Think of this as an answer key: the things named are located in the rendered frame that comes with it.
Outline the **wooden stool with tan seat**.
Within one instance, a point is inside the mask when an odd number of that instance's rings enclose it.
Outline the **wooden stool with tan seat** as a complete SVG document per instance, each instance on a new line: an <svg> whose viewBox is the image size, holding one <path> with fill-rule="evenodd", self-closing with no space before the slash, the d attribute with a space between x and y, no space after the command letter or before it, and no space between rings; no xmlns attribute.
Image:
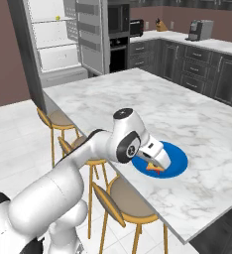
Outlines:
<svg viewBox="0 0 232 254"><path fill-rule="evenodd" d="M71 144L65 141L63 137L58 137L59 144L62 149L63 154L68 154L78 145L81 145L86 138L84 136L76 138ZM92 213L92 181L93 177L99 179L97 166L102 167L102 172L104 176L105 184L108 184L108 179L105 170L105 163L104 159L99 160L89 160L86 162L86 165L89 167L89 193L88 193L88 238L91 237L91 213Z"/></svg>
<svg viewBox="0 0 232 254"><path fill-rule="evenodd" d="M111 216L122 227L126 223L136 225L132 254L137 253L139 237L142 234L142 226L157 221L159 217L136 194L135 190L121 177L115 177L104 190L96 183L92 183L95 195L105 209L99 254L102 254L107 228L108 216Z"/></svg>
<svg viewBox="0 0 232 254"><path fill-rule="evenodd" d="M40 119L45 125L51 129L51 152L52 152L52 165L55 164L55 138L54 130L60 130L61 137L64 138L64 131L73 129L76 136L79 136L77 127L66 117L66 115L60 110L52 112L47 115L40 108L37 109Z"/></svg>

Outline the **blue round plate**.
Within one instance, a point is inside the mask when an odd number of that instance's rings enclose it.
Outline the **blue round plate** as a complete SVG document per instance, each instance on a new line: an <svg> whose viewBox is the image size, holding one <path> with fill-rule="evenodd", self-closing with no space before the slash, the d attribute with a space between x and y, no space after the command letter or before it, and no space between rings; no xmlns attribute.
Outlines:
<svg viewBox="0 0 232 254"><path fill-rule="evenodd" d="M188 164L185 152L172 143L163 141L163 144L172 162L165 171L158 172L156 170L148 170L148 163L138 156L132 159L133 166L142 174L158 179L170 179L182 174L186 170Z"/></svg>

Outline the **dark grey wall cupboards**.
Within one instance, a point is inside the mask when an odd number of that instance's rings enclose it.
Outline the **dark grey wall cupboards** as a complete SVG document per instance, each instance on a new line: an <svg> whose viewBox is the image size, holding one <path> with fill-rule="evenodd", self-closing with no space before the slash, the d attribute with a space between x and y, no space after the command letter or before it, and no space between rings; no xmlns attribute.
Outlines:
<svg viewBox="0 0 232 254"><path fill-rule="evenodd" d="M232 11L232 0L130 0L132 7L169 6Z"/></svg>

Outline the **open grey fridge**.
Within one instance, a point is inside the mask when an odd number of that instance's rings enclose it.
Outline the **open grey fridge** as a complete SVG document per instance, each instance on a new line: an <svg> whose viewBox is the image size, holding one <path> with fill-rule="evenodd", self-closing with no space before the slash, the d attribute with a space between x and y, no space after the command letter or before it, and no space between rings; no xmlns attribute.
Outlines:
<svg viewBox="0 0 232 254"><path fill-rule="evenodd" d="M23 2L39 78L49 71L84 67L80 61L75 0Z"/></svg>

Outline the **grey coffee machine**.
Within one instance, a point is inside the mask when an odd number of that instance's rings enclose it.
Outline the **grey coffee machine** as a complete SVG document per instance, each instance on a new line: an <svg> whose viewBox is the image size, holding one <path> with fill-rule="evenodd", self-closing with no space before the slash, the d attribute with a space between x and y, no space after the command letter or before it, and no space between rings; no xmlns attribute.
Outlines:
<svg viewBox="0 0 232 254"><path fill-rule="evenodd" d="M211 20L193 20L190 23L188 41L198 42L211 38L214 22Z"/></svg>

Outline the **dark grey base cupboards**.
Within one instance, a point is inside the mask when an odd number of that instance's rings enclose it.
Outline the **dark grey base cupboards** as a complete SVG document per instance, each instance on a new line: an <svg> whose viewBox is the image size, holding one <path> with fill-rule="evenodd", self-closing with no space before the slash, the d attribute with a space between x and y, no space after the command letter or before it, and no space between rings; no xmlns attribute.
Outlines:
<svg viewBox="0 0 232 254"><path fill-rule="evenodd" d="M130 67L232 106L232 56L165 39L130 44Z"/></svg>

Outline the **black built-in microwave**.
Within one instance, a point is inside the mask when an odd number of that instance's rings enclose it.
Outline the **black built-in microwave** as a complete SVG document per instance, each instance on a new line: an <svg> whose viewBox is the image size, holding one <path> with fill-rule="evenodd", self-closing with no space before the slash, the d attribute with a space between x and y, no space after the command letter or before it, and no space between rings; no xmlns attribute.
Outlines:
<svg viewBox="0 0 232 254"><path fill-rule="evenodd" d="M116 3L108 5L108 30L110 34L129 31L130 5Z"/></svg>

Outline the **white fridge drawer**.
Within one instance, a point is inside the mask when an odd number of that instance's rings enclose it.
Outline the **white fridge drawer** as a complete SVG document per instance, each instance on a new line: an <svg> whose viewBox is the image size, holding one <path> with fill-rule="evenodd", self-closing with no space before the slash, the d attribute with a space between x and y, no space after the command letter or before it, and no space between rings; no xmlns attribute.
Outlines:
<svg viewBox="0 0 232 254"><path fill-rule="evenodd" d="M87 79L88 71L80 66L49 71L41 75L42 88Z"/></svg>

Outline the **orange cheese wedge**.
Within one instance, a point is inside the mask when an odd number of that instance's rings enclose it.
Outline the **orange cheese wedge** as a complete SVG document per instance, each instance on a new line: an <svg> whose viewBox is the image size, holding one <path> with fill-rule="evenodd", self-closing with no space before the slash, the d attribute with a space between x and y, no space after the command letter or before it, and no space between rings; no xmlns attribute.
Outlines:
<svg viewBox="0 0 232 254"><path fill-rule="evenodd" d="M160 172L163 172L165 169L160 167L160 166L155 166L152 163L148 163L148 166L146 167L147 171L155 171L158 175L160 174Z"/></svg>

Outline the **black toaster oven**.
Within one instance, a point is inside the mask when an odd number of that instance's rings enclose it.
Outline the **black toaster oven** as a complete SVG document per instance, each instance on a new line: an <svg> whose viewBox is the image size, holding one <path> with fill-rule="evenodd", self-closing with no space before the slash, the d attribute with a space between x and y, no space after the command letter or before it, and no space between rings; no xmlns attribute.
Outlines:
<svg viewBox="0 0 232 254"><path fill-rule="evenodd" d="M144 20L136 19L130 21L130 37L142 37L144 32Z"/></svg>

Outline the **brown knife block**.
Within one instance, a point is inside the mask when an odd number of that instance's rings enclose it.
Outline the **brown knife block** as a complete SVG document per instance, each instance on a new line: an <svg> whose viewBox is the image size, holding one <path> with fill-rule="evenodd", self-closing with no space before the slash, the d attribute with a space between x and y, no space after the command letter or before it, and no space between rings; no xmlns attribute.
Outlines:
<svg viewBox="0 0 232 254"><path fill-rule="evenodd" d="M158 32L165 32L167 30L167 26L164 24L164 22L160 19L156 20L156 30Z"/></svg>

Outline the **marble dining counter island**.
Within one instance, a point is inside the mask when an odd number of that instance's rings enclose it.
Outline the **marble dining counter island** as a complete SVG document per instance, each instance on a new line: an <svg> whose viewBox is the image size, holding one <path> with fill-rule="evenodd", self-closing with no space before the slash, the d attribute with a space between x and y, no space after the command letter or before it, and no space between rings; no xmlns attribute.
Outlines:
<svg viewBox="0 0 232 254"><path fill-rule="evenodd" d="M186 171L157 180L131 164L119 172L178 239L173 254L197 254L190 240L232 208L232 107L138 68L49 87L48 97L84 134L112 128L135 109L149 133L182 148Z"/></svg>

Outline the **black built-in oven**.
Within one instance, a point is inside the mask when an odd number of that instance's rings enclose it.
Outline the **black built-in oven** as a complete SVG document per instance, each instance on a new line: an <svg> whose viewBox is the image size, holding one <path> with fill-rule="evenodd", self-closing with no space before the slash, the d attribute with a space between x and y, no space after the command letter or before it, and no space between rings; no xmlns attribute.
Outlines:
<svg viewBox="0 0 232 254"><path fill-rule="evenodd" d="M128 38L115 38L110 40L110 66L111 72L122 71L127 68Z"/></svg>

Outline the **grey fridge door with shelves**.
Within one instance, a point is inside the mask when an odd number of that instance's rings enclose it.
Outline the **grey fridge door with shelves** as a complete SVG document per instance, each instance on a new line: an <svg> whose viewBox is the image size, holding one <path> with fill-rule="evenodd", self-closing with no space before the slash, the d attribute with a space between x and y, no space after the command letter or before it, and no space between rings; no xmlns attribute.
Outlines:
<svg viewBox="0 0 232 254"><path fill-rule="evenodd" d="M81 64L89 71L107 74L110 65L107 0L75 0Z"/></svg>

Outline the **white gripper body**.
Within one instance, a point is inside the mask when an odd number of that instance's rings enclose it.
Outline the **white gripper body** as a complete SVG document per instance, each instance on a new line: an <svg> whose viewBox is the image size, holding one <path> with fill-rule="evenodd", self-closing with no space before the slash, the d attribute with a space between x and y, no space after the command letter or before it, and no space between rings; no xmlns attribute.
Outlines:
<svg viewBox="0 0 232 254"><path fill-rule="evenodd" d="M163 170L166 170L171 165L171 159L164 149L164 146L153 146L148 149L149 161Z"/></svg>

